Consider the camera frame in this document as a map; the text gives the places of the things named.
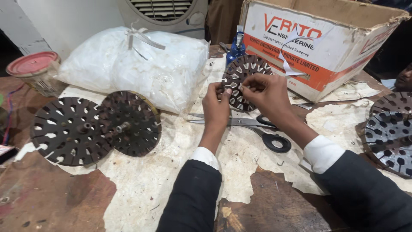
scissor blade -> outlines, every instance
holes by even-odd
[[[239,126],[263,126],[263,127],[271,127],[269,125],[262,124],[255,119],[251,118],[230,118],[227,122],[228,125],[239,125]]]
[[[192,116],[195,116],[195,117],[198,117],[198,118],[205,118],[204,114],[189,114],[189,115],[192,115]]]
[[[204,120],[188,120],[190,123],[199,123],[199,124],[205,124]]]

white cardboard box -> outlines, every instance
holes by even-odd
[[[408,12],[348,0],[245,0],[241,25],[247,54],[266,60],[285,75],[288,88],[318,102],[358,74]],[[297,38],[284,44],[293,33]]]

cooler grille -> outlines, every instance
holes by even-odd
[[[186,13],[193,0],[130,0],[144,16],[158,21],[172,21]]]

metal disc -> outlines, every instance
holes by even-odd
[[[99,112],[107,140],[126,155],[145,156],[160,140],[160,115],[149,100],[136,92],[109,94]]]
[[[370,113],[395,111],[409,114],[412,109],[412,92],[395,92],[379,98],[370,108]]]
[[[223,74],[222,84],[225,89],[233,90],[229,99],[230,105],[243,111],[252,111],[256,108],[253,103],[243,99],[243,94],[239,90],[248,75],[254,73],[272,75],[272,70],[265,59],[256,55],[244,55],[229,64]]]
[[[112,148],[98,123],[98,105],[78,97],[64,97],[37,111],[30,129],[42,156],[64,166],[96,163]]]
[[[369,157],[383,169],[412,177],[412,116],[383,112],[371,117],[361,136]]]

air cooler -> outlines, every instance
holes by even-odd
[[[207,0],[117,0],[126,26],[167,31],[192,38],[204,38]]]

